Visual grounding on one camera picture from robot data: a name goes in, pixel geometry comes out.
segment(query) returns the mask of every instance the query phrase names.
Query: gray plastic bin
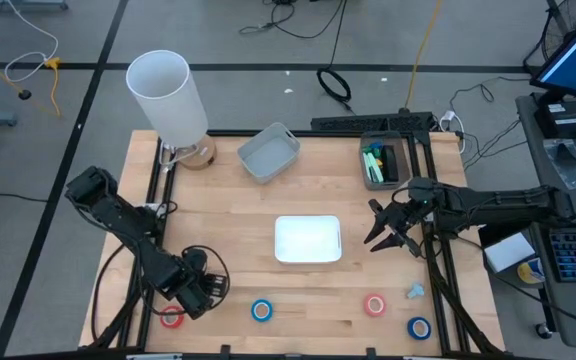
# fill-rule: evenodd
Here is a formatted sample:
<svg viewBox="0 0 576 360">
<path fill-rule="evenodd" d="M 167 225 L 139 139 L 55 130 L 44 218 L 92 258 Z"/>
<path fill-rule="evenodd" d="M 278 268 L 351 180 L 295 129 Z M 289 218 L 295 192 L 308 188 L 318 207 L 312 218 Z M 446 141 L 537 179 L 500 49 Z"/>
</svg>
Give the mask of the gray plastic bin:
<svg viewBox="0 0 576 360">
<path fill-rule="evenodd" d="M 265 184 L 297 160 L 301 144 L 281 123 L 274 123 L 255 135 L 237 155 L 259 184 Z"/>
</svg>

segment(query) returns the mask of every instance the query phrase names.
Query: lamp base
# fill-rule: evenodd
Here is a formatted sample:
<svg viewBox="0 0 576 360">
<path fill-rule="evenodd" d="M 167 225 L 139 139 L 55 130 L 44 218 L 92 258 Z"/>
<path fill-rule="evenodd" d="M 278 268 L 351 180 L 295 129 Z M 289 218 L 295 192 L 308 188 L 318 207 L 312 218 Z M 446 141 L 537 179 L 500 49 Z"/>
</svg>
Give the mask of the lamp base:
<svg viewBox="0 0 576 360">
<path fill-rule="evenodd" d="M 205 169 L 215 161 L 217 157 L 217 147 L 215 141 L 205 135 L 197 144 L 198 150 L 192 156 L 179 160 L 181 165 L 188 170 Z"/>
</svg>

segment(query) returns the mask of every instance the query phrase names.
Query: small blue object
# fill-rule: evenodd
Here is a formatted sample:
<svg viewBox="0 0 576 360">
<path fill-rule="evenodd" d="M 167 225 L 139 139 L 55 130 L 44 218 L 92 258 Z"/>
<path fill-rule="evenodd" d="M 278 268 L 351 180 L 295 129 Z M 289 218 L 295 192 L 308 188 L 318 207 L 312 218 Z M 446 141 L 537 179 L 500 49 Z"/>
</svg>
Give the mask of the small blue object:
<svg viewBox="0 0 576 360">
<path fill-rule="evenodd" d="M 417 333 L 415 330 L 415 325 L 422 324 L 423 331 Z M 408 334 L 415 340 L 426 340 L 430 337 L 430 323 L 428 320 L 422 318 L 421 316 L 414 317 L 408 321 Z"/>
<path fill-rule="evenodd" d="M 424 296 L 424 287 L 420 283 L 413 283 L 412 290 L 408 293 L 408 299 L 412 299 L 417 296 Z"/>
<path fill-rule="evenodd" d="M 264 316 L 257 315 L 257 309 L 259 309 L 260 306 L 265 306 L 268 308 L 268 312 L 266 313 L 266 315 L 264 315 Z M 259 322 L 266 322 L 266 321 L 270 320 L 270 318 L 272 317 L 272 304 L 270 303 L 270 301 L 268 301 L 266 299 L 259 299 L 259 300 L 255 301 L 254 303 L 252 303 L 252 307 L 250 308 L 250 313 L 252 314 L 253 319 L 255 319 Z"/>
</svg>

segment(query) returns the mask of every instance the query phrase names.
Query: floor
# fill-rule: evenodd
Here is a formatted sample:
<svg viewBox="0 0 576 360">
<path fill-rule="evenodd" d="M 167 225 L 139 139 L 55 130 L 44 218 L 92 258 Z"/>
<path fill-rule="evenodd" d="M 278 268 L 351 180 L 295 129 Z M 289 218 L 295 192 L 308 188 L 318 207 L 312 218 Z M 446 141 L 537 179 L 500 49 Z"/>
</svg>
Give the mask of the floor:
<svg viewBox="0 0 576 360">
<path fill-rule="evenodd" d="M 285 25 L 314 33 L 337 4 L 299 1 Z M 313 71 L 317 66 L 312 65 L 330 60 L 336 22 L 320 37 L 302 40 L 276 30 L 238 34 L 244 26 L 268 21 L 271 7 L 258 0 L 77 0 L 69 5 L 65 12 L 24 12 L 59 38 L 57 55 L 66 63 L 57 93 L 63 116 L 57 119 L 19 101 L 0 80 L 0 110 L 14 111 L 19 118 L 16 127 L 0 127 L 0 192 L 44 199 L 52 194 L 56 200 L 61 198 L 60 184 L 89 165 L 118 176 L 131 131 L 150 128 L 124 81 L 126 64 L 148 50 L 170 49 L 193 64 L 211 128 L 260 129 L 279 121 L 290 129 L 309 129 L 313 117 L 345 115 L 319 87 Z M 357 66 L 341 73 L 352 87 L 356 113 L 392 113 L 403 105 L 411 64 L 433 8 L 432 0 L 348 1 L 335 62 L 400 65 L 392 71 Z M 424 65 L 440 66 L 418 74 L 409 108 L 441 116 L 458 88 L 500 75 L 526 78 L 517 66 L 539 37 L 545 9 L 545 1 L 538 0 L 444 1 L 421 59 Z M 109 53 L 102 52 L 104 43 Z M 49 38 L 11 12 L 0 13 L 0 63 L 28 51 L 48 52 L 51 46 Z M 105 70 L 98 62 L 108 63 Z M 268 63 L 277 65 L 263 66 Z M 15 76 L 24 71 L 15 70 Z M 49 106 L 52 76 L 41 70 L 23 86 Z M 534 90 L 527 82 L 501 80 L 490 81 L 489 88 L 494 103 L 485 102 L 478 91 L 455 100 L 466 131 L 483 141 L 517 118 L 515 97 Z M 498 148 L 523 140 L 520 125 Z M 467 145 L 464 160 L 474 154 L 472 144 Z M 483 159 L 467 177 L 471 187 L 481 190 L 538 185 L 525 145 Z M 9 327 L 9 343 L 0 346 L 0 354 L 76 348 L 103 237 L 61 199 L 45 205 L 0 198 L 0 326 L 26 255 L 45 239 L 19 317 Z M 543 321 L 539 304 L 504 284 L 492 281 L 492 286 L 508 350 L 530 357 L 576 358 L 576 349 L 563 345 L 557 335 L 549 341 L 536 337 L 532 326 Z"/>
</svg>

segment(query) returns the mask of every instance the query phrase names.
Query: wooden table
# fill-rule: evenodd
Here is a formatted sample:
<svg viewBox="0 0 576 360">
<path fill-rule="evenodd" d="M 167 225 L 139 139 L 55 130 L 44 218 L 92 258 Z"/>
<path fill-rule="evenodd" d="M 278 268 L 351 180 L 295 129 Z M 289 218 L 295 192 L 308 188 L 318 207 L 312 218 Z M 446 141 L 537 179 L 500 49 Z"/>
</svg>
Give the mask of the wooden table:
<svg viewBox="0 0 576 360">
<path fill-rule="evenodd" d="M 367 347 L 375 347 L 378 355 L 440 354 L 436 332 L 426 341 L 415 341 L 406 330 L 414 316 L 425 317 L 436 329 L 426 262 L 406 249 L 370 253 L 370 246 L 363 245 L 374 218 L 368 200 L 376 198 L 385 205 L 391 192 L 365 189 L 357 155 L 359 139 L 300 138 L 297 162 L 263 186 L 253 181 L 237 158 L 236 150 L 247 138 L 215 139 L 218 156 L 212 166 L 194 172 L 177 168 L 172 200 L 179 210 L 168 219 L 164 248 L 180 253 L 191 244 L 213 247 L 228 266 L 232 288 L 220 307 L 198 320 L 185 319 L 178 329 L 162 327 L 159 317 L 153 316 L 147 351 L 216 353 L 222 344 L 230 344 L 233 353 L 342 355 L 365 354 Z M 121 196 L 133 204 L 144 201 L 156 141 L 154 131 L 133 133 L 119 186 Z M 431 141 L 438 180 L 464 186 L 457 138 L 433 133 Z M 419 158 L 423 175 L 423 155 Z M 406 199 L 405 192 L 397 197 Z M 341 222 L 341 260 L 326 265 L 279 263 L 274 258 L 275 219 L 320 214 L 335 215 Z M 409 235 L 420 241 L 420 228 Z M 479 241 L 474 230 L 462 236 Z M 100 265 L 118 245 L 114 236 L 107 236 Z M 464 307 L 492 343 L 504 348 L 480 251 L 461 242 L 453 242 L 452 249 Z M 123 251 L 109 266 L 101 284 L 98 331 L 123 304 L 132 263 L 132 254 Z M 209 266 L 220 271 L 212 255 Z M 425 296 L 406 298 L 413 282 L 424 285 Z M 362 302 L 369 293 L 385 297 L 384 316 L 364 313 Z M 251 304 L 258 298 L 273 303 L 274 315 L 267 323 L 251 318 Z M 156 308 L 168 304 L 155 297 Z M 447 303 L 444 307 L 451 347 L 456 350 L 454 317 Z M 129 344 L 135 342 L 141 309 L 141 304 L 135 307 L 133 319 L 137 320 Z M 91 342 L 89 318 L 90 308 L 82 345 Z"/>
</svg>

